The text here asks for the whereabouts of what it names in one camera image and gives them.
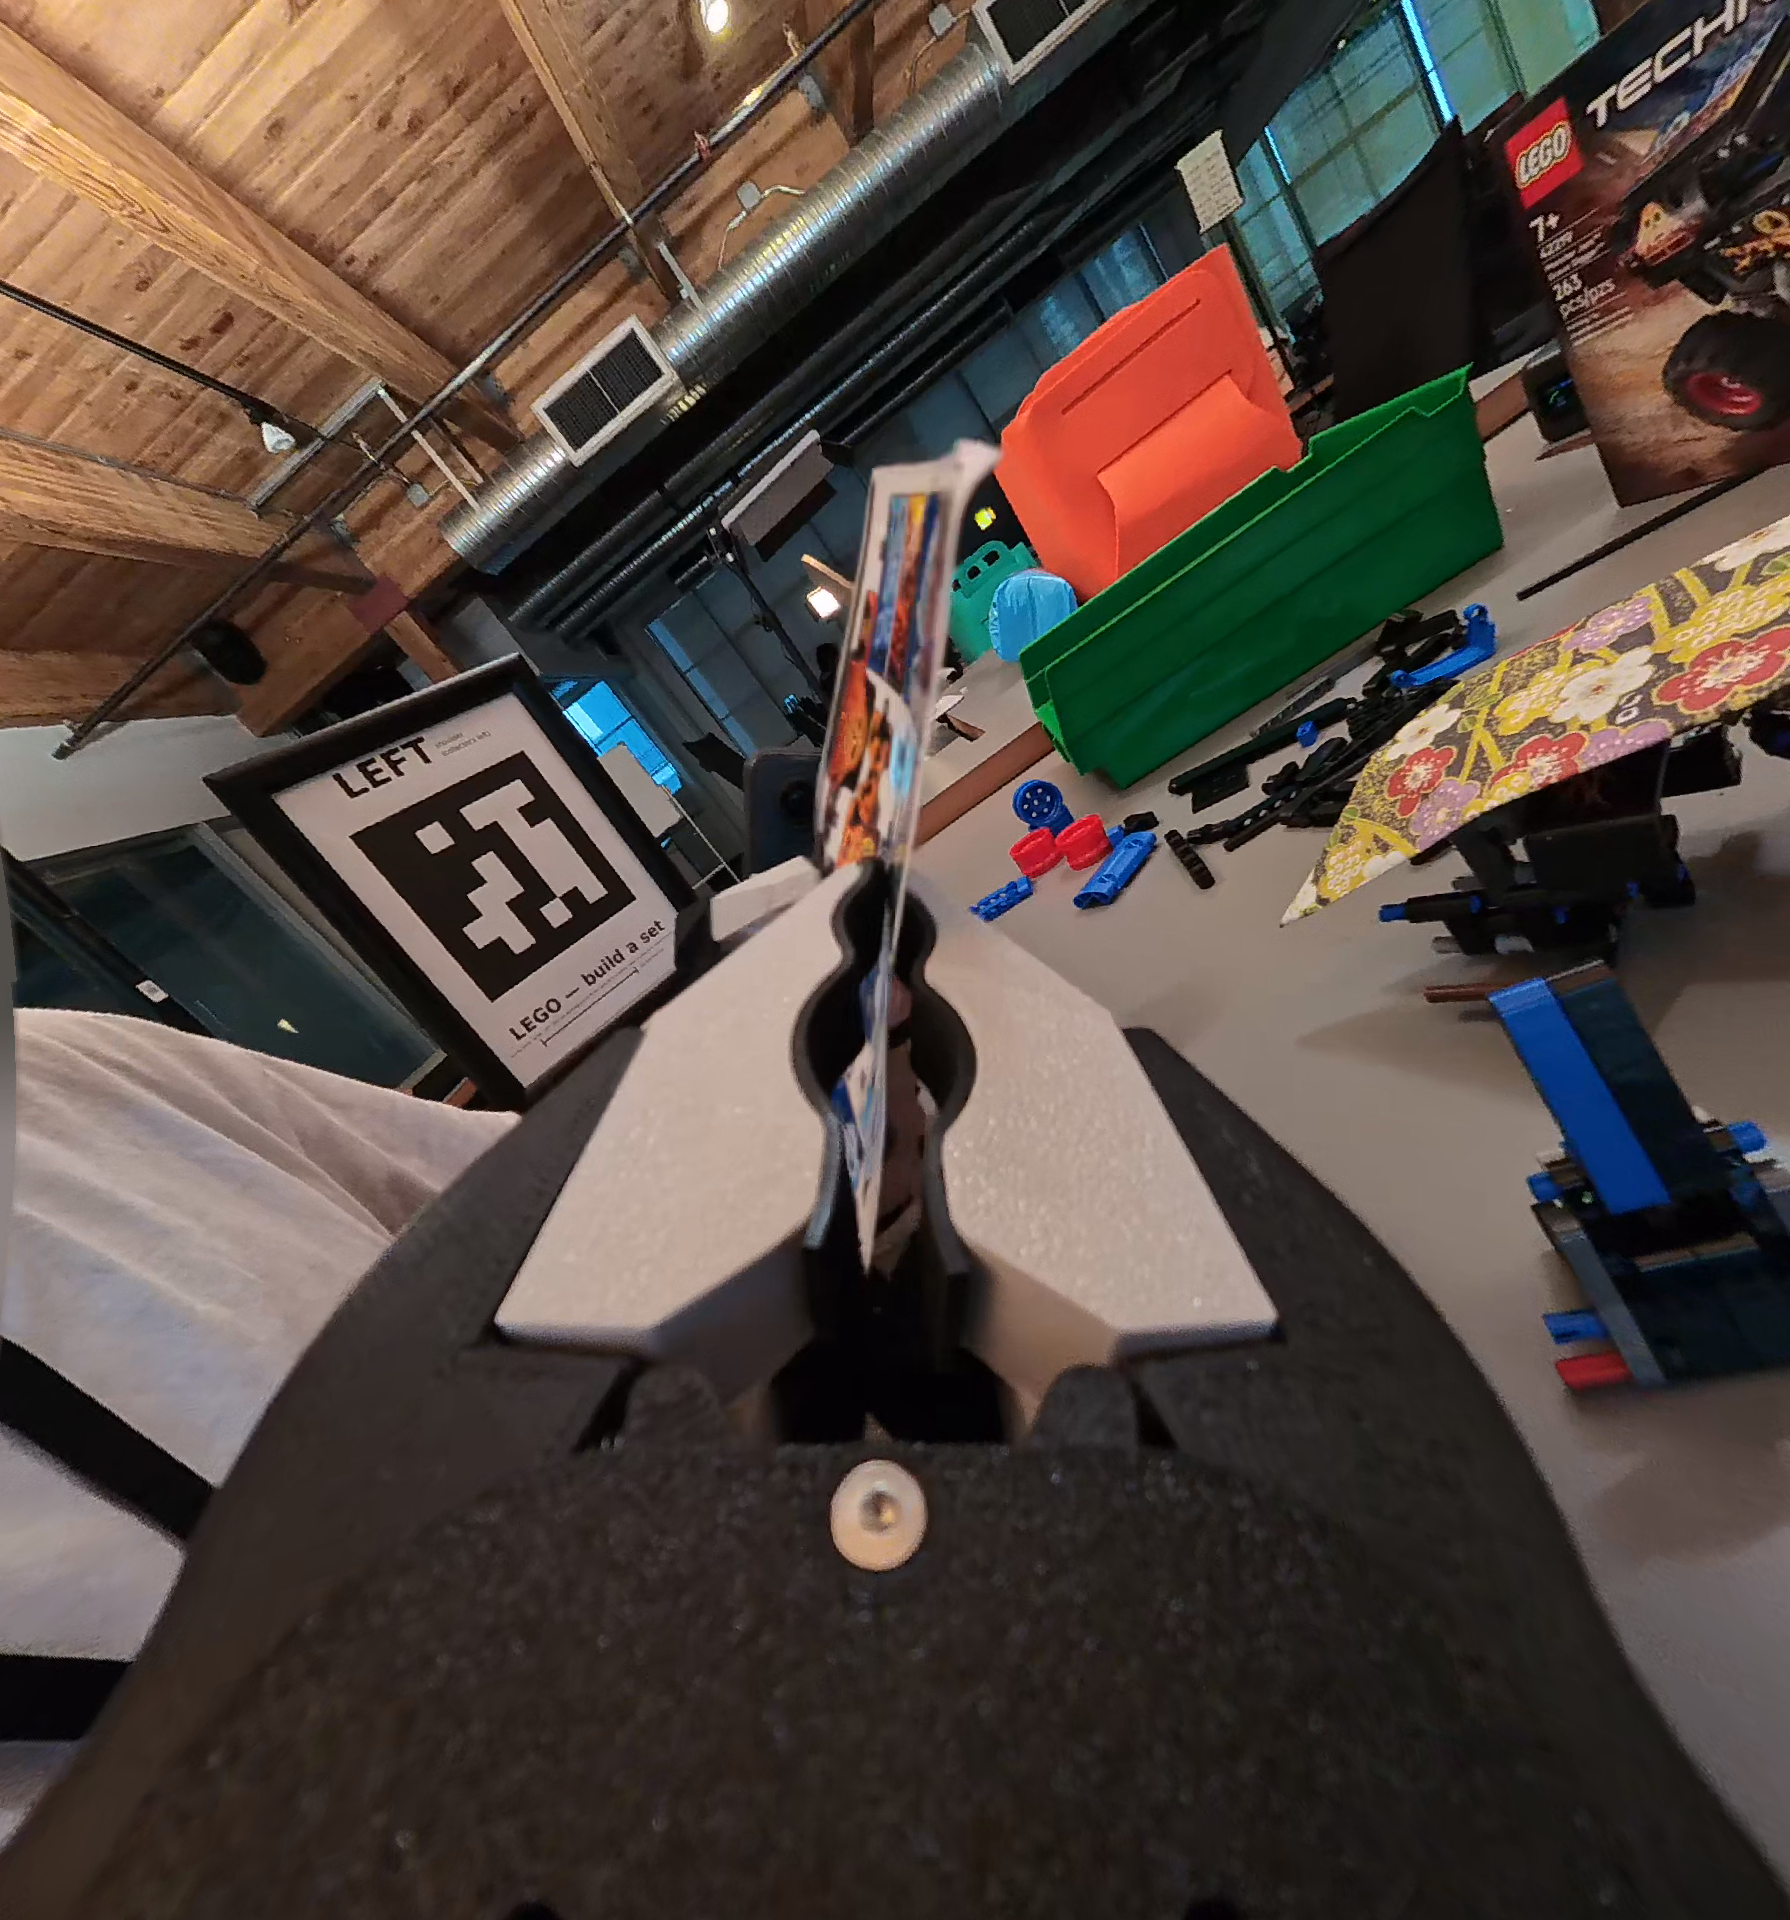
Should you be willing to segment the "green plastic bin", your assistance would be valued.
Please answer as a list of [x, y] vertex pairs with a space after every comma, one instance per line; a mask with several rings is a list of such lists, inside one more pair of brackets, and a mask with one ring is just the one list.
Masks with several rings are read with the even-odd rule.
[[1272, 467], [1022, 652], [1054, 749], [1118, 788], [1503, 547], [1469, 370]]

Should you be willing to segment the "studio light panel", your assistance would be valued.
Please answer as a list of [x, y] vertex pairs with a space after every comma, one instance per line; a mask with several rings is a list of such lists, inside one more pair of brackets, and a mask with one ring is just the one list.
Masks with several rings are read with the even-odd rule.
[[772, 559], [833, 501], [833, 460], [817, 430], [807, 430], [719, 514], [730, 541], [743, 541], [757, 559]]

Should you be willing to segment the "lego set box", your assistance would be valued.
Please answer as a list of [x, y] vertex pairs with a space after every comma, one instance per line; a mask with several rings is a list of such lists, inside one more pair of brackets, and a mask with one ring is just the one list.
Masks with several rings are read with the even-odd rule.
[[1641, 4], [1503, 133], [1619, 504], [1790, 463], [1790, 4]]

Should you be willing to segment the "black chest harness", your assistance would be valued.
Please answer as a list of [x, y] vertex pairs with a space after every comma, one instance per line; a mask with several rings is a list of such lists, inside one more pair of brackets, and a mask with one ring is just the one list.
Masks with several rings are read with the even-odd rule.
[[[10, 1339], [0, 1339], [0, 1429], [176, 1545], [189, 1545], [211, 1500], [204, 1475]], [[0, 1742], [87, 1737], [128, 1668], [128, 1658], [0, 1651]]]

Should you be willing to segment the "small black device green display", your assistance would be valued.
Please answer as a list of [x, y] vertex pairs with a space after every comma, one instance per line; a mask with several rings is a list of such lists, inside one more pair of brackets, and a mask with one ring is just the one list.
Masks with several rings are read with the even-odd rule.
[[1559, 342], [1551, 342], [1520, 366], [1520, 387], [1524, 395], [1524, 414], [1536, 425], [1536, 435], [1545, 447], [1565, 451], [1596, 441], [1568, 353]]

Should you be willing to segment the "dark monitor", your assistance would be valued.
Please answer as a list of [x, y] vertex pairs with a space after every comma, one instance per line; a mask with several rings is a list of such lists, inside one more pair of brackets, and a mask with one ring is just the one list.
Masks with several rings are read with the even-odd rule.
[[1476, 363], [1466, 143], [1443, 126], [1372, 213], [1317, 249], [1334, 422]]

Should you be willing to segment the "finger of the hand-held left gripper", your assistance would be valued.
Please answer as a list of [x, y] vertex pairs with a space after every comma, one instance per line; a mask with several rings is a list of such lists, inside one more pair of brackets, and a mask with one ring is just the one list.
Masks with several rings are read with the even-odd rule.
[[795, 912], [805, 902], [833, 907], [840, 875], [823, 875], [811, 858], [791, 858], [708, 899], [706, 934], [715, 947], [738, 947]]

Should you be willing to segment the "floral patterned paper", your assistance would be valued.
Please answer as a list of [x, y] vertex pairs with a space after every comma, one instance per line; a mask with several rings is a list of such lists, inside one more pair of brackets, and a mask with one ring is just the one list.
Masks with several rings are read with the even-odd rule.
[[1790, 514], [1452, 682], [1362, 766], [1283, 925], [1503, 804], [1786, 688]]

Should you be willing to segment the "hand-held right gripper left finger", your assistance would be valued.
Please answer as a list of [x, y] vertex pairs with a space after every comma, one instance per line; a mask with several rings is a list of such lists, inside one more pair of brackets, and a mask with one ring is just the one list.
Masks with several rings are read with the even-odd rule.
[[807, 1231], [852, 1227], [831, 1096], [811, 1061], [823, 992], [852, 983], [885, 871], [833, 871], [644, 1019], [564, 1192], [497, 1308], [529, 1347], [679, 1365], [743, 1407], [811, 1343]]

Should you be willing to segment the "blue lego panel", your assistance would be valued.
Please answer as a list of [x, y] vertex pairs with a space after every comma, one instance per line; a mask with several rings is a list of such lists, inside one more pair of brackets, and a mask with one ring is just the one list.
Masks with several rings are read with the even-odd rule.
[[1440, 614], [1420, 629], [1418, 646], [1407, 663], [1392, 668], [1388, 687], [1420, 692], [1443, 687], [1492, 660], [1498, 629], [1484, 605], [1466, 605], [1459, 614]]

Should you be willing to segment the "colourful sticker sheet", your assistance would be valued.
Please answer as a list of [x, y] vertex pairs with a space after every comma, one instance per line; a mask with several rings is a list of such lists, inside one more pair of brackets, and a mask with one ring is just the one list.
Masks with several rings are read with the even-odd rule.
[[868, 974], [857, 994], [863, 1041], [831, 1089], [863, 1262], [875, 1256], [884, 1201], [891, 980], [921, 825], [921, 765], [950, 646], [958, 536], [995, 463], [995, 444], [962, 438], [932, 463], [875, 467], [820, 761], [820, 870], [866, 871], [875, 899]]

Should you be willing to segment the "light blue round object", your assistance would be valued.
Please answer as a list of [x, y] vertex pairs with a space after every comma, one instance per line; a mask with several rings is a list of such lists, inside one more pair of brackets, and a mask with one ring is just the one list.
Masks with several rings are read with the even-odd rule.
[[1071, 620], [1077, 594], [1049, 570], [1017, 570], [1001, 579], [988, 602], [988, 646], [1006, 663], [1020, 663], [1022, 655]]

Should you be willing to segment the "white ceiling vent grille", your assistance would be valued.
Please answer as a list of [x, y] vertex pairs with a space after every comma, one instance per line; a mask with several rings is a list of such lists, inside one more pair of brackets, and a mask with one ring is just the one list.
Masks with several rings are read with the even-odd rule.
[[531, 414], [565, 460], [584, 464], [679, 393], [677, 370], [647, 326], [631, 318], [564, 373]]

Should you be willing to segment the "black lego vehicle chassis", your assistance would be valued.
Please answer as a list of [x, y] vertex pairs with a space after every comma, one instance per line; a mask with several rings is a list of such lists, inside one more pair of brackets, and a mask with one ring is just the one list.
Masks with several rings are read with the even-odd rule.
[[1443, 954], [1612, 965], [1633, 903], [1680, 909], [1697, 902], [1664, 803], [1741, 782], [1738, 726], [1751, 749], [1790, 765], [1786, 695], [1684, 732], [1645, 723], [1638, 748], [1610, 749], [1581, 772], [1456, 827], [1466, 875], [1443, 891], [1381, 907], [1381, 922], [1427, 925]]

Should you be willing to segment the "orange plastic bin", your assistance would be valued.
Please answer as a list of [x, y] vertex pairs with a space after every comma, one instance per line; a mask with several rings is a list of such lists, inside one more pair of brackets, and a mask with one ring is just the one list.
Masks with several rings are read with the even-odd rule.
[[1042, 570], [1086, 602], [1302, 453], [1216, 247], [1042, 373], [1001, 430], [995, 480]]

